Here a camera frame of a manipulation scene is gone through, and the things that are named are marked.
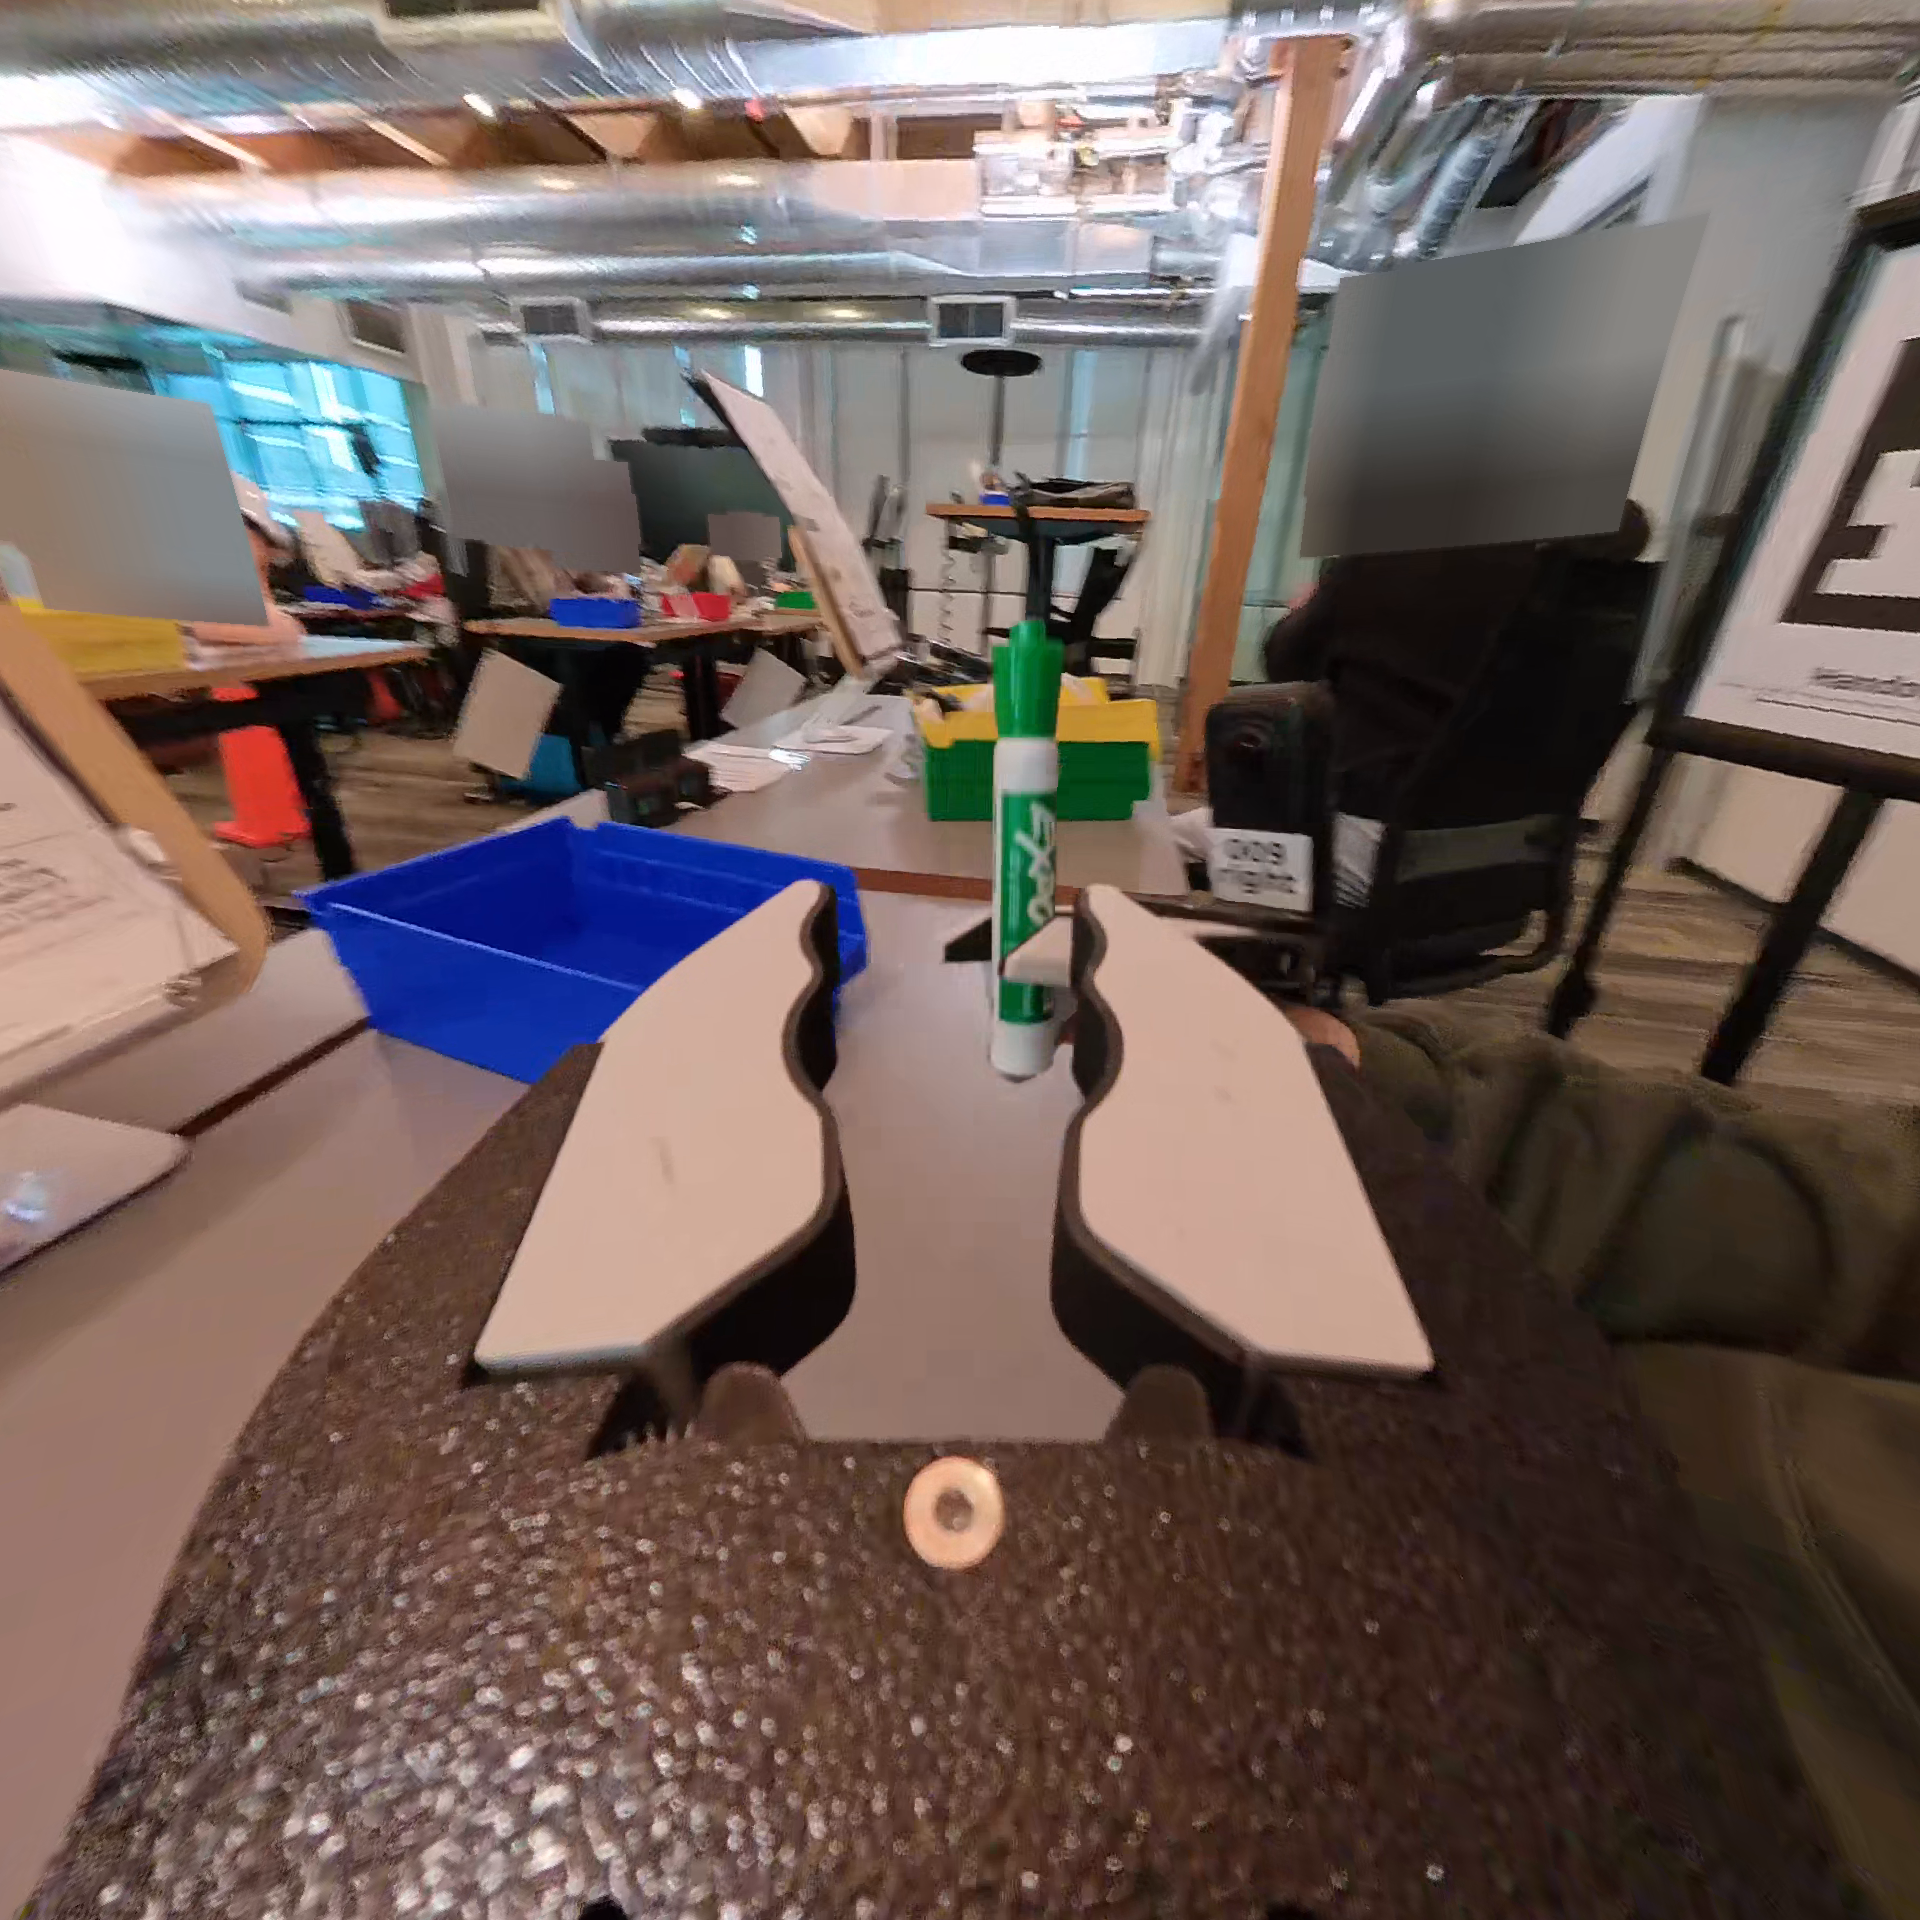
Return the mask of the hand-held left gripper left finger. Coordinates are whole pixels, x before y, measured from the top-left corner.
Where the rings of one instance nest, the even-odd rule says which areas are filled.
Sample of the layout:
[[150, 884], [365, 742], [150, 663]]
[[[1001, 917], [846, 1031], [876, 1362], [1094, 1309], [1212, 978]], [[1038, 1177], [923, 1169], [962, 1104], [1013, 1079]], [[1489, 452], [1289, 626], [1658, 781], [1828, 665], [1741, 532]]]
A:
[[858, 1285], [836, 901], [794, 880], [620, 1014], [470, 1351], [488, 1382], [641, 1378], [693, 1412], [784, 1381]]

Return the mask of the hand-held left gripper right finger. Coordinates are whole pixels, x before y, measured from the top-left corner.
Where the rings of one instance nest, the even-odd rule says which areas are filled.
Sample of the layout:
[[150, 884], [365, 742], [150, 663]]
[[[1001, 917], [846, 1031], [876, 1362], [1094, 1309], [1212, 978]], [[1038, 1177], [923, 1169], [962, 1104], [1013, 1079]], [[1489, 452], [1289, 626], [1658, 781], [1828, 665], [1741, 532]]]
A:
[[1436, 1353], [1276, 1000], [1112, 884], [1072, 911], [1052, 1314], [1117, 1388], [1184, 1374], [1213, 1433], [1289, 1441], [1293, 1378], [1417, 1382]]

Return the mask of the green dry-erase marker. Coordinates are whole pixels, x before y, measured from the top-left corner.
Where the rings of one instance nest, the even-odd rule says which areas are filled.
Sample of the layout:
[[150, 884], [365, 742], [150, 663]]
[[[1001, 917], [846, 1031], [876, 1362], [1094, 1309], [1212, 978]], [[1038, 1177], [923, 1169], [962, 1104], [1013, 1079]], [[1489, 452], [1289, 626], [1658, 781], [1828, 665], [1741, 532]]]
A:
[[993, 653], [993, 1066], [1025, 1080], [1052, 1064], [1053, 990], [1016, 978], [1013, 958], [1053, 921], [1058, 713], [1066, 649], [1043, 616], [1020, 620]]

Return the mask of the blue plastic bin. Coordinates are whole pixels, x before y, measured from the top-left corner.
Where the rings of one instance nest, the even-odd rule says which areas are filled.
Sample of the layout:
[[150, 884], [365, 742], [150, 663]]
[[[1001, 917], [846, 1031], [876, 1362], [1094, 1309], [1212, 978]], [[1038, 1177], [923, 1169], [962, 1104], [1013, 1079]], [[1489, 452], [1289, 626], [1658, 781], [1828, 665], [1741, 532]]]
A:
[[851, 869], [625, 822], [539, 821], [310, 887], [302, 904], [379, 1036], [532, 1086], [796, 880], [833, 887], [842, 978], [858, 976]]

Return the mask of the person's right forearm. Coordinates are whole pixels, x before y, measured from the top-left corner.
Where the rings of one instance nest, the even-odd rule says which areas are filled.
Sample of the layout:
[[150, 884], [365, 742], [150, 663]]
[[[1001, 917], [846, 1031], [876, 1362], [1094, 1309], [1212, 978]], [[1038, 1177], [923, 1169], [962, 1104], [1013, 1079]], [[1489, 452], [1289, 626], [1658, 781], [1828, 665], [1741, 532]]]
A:
[[1698, 1496], [1916, 1530], [1914, 1102], [1629, 1072], [1470, 1016], [1286, 1018], [1616, 1343]]

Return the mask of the yellow plastic bin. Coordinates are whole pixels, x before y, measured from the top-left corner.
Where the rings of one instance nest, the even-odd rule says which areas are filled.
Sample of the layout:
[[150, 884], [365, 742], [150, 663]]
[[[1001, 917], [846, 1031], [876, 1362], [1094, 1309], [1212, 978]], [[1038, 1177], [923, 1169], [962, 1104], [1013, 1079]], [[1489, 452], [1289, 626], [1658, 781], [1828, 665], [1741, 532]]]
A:
[[[936, 752], [993, 744], [998, 738], [990, 685], [954, 685], [907, 701], [923, 742]], [[1114, 700], [1105, 680], [1062, 677], [1053, 734], [1062, 744], [1141, 744], [1161, 753], [1160, 708], [1149, 700]]]
[[28, 626], [80, 678], [148, 677], [186, 666], [179, 621], [153, 614], [91, 614], [14, 600]]

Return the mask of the green plastic bin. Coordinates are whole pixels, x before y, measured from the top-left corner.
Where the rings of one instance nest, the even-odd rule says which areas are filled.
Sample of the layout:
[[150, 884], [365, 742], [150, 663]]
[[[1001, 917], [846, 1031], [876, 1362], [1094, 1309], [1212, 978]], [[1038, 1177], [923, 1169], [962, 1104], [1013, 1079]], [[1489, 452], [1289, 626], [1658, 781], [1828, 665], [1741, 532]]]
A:
[[[995, 816], [995, 736], [923, 732], [925, 816], [942, 824], [987, 824]], [[1060, 738], [1058, 817], [1125, 822], [1154, 785], [1154, 752], [1142, 738]]]

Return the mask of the black office chair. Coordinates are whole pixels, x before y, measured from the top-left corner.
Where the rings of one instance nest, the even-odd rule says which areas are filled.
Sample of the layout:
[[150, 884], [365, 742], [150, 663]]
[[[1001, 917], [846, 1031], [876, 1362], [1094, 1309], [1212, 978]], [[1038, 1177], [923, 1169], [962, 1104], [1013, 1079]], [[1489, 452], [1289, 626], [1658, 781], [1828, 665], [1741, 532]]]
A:
[[[1648, 566], [1656, 585], [1660, 572]], [[1624, 685], [1626, 721], [1638, 652]], [[1336, 906], [1336, 996], [1349, 988], [1374, 1006], [1434, 996], [1534, 970], [1557, 956], [1568, 930], [1582, 806], [1564, 799], [1501, 822], [1486, 812], [1449, 822], [1438, 806], [1440, 791], [1466, 781], [1493, 736], [1473, 708], [1459, 711], [1401, 791], [1366, 897]]]

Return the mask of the loose white papers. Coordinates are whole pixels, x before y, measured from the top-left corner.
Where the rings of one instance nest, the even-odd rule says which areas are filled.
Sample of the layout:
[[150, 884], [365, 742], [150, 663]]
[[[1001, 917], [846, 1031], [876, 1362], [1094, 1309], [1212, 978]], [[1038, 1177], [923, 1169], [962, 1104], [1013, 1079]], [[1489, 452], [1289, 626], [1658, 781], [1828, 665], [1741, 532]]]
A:
[[894, 741], [885, 727], [805, 727], [763, 744], [736, 736], [700, 741], [688, 744], [688, 757], [706, 767], [715, 792], [733, 798], [802, 772], [814, 760], [873, 757]]

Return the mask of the standing desk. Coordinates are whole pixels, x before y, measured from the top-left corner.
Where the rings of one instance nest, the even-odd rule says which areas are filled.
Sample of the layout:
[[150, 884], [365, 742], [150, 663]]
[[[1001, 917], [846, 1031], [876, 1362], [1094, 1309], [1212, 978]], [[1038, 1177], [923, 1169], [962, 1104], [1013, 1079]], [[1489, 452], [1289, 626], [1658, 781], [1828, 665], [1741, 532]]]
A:
[[[936, 501], [923, 513], [940, 520], [949, 543], [985, 549], [1018, 543], [1025, 550], [1022, 616], [1043, 616], [1066, 646], [1066, 666], [1093, 677], [1101, 663], [1132, 665], [1133, 639], [1099, 639], [1097, 621], [1125, 588], [1139, 545], [1152, 524], [1141, 508], [1093, 505], [1072, 497], [1013, 497], [1010, 503]], [[1068, 610], [1053, 602], [1058, 560], [1074, 545], [1108, 545], [1112, 557], [1088, 561], [1088, 573]]]

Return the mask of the black box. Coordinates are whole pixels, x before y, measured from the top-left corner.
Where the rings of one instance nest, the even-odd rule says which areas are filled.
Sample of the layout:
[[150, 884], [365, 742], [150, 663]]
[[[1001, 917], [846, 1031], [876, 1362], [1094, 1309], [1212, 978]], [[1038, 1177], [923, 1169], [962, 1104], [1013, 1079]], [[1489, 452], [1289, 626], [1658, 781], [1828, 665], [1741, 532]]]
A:
[[587, 748], [581, 767], [584, 789], [602, 798], [612, 824], [667, 830], [722, 798], [706, 760], [693, 758], [673, 727]]

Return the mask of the tall tilted display stand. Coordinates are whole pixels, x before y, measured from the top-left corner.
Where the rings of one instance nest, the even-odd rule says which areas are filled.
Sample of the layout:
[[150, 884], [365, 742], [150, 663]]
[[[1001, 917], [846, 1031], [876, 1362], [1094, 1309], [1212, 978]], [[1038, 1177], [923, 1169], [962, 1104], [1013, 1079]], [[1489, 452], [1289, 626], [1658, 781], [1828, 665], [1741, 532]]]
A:
[[864, 680], [882, 678], [902, 653], [901, 621], [888, 605], [878, 572], [826, 480], [811, 468], [769, 399], [715, 375], [688, 375], [688, 386], [717, 421], [726, 422], [778, 490], [846, 672]]

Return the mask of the black pole lamp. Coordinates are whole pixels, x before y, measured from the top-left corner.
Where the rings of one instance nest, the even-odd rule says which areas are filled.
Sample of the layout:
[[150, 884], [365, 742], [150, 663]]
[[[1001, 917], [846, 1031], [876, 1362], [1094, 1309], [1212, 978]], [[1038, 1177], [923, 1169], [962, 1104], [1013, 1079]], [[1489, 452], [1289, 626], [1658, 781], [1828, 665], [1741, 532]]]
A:
[[1008, 393], [1013, 384], [1043, 373], [1043, 358], [1027, 346], [997, 343], [970, 346], [961, 354], [961, 366], [970, 375], [987, 380], [993, 386], [990, 450], [974, 480], [977, 503], [981, 508], [1006, 508], [1010, 503], [1010, 488], [1004, 478], [1001, 457], [1006, 445]]

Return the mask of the wooden-top desk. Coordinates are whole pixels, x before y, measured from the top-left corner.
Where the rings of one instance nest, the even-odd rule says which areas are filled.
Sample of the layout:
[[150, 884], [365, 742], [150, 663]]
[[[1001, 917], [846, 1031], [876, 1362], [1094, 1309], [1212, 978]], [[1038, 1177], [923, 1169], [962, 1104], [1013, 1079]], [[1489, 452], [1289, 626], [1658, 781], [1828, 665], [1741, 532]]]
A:
[[427, 649], [418, 642], [307, 634], [282, 646], [216, 646], [184, 665], [80, 674], [80, 682], [140, 748], [237, 729], [275, 732], [290, 758], [321, 874], [344, 880], [356, 862], [321, 719], [365, 718], [369, 677], [424, 661]]
[[669, 616], [629, 628], [569, 626], [534, 614], [481, 616], [461, 624], [464, 638], [484, 639], [560, 682], [560, 706], [549, 729], [566, 741], [574, 758], [598, 742], [584, 689], [586, 670], [578, 665], [584, 656], [612, 652], [645, 658], [646, 665], [673, 665], [682, 678], [685, 734], [705, 741], [725, 729], [717, 663], [726, 649], [769, 646], [794, 665], [805, 653], [805, 639], [822, 630], [826, 616], [814, 608], [732, 610], [713, 620]]

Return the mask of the black monitor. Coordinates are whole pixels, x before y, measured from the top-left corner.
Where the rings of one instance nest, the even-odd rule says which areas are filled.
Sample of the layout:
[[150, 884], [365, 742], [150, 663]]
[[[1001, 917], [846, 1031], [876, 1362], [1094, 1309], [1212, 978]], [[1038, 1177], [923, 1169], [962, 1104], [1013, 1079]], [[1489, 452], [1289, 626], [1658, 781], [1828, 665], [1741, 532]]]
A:
[[685, 543], [715, 552], [732, 545], [712, 536], [712, 519], [756, 513], [780, 528], [776, 557], [788, 560], [792, 513], [780, 490], [736, 441], [701, 428], [673, 429], [660, 439], [612, 439], [609, 457], [630, 478], [641, 524], [641, 552], [667, 561]]

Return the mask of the orange traffic cone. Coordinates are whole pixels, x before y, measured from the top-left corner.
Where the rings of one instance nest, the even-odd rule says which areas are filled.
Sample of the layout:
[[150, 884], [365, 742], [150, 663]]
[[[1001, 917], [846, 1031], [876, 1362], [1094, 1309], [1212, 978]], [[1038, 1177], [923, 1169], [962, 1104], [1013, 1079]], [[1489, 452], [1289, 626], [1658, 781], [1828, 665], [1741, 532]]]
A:
[[296, 765], [275, 727], [220, 734], [228, 816], [213, 836], [246, 849], [290, 848], [309, 836]]

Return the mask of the poster on black easel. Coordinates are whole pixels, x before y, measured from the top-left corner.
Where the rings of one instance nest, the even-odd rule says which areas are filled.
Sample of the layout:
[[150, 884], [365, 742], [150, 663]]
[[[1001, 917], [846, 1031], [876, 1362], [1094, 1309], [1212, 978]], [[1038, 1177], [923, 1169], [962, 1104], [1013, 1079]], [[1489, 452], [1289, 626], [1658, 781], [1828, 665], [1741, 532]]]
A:
[[1716, 565], [1650, 711], [1648, 767], [1542, 1016], [1594, 1009], [1594, 966], [1677, 758], [1798, 776], [1832, 816], [1713, 1033], [1730, 1086], [1889, 801], [1917, 799], [1917, 193], [1865, 204], [1766, 421]]

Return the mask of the wooden post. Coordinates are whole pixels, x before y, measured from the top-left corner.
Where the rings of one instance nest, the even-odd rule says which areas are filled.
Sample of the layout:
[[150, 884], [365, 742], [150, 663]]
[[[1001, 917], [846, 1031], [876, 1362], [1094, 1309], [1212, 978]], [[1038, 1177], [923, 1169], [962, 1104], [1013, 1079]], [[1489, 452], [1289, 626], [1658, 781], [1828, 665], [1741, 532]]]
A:
[[1264, 482], [1289, 376], [1298, 277], [1313, 232], [1316, 172], [1342, 65], [1344, 37], [1293, 39], [1268, 58], [1276, 117], [1264, 167], [1256, 274], [1240, 329], [1232, 412], [1224, 439], [1206, 573], [1186, 661], [1171, 789], [1195, 798], [1206, 781], [1206, 718], [1232, 682], [1245, 575], [1258, 545]]

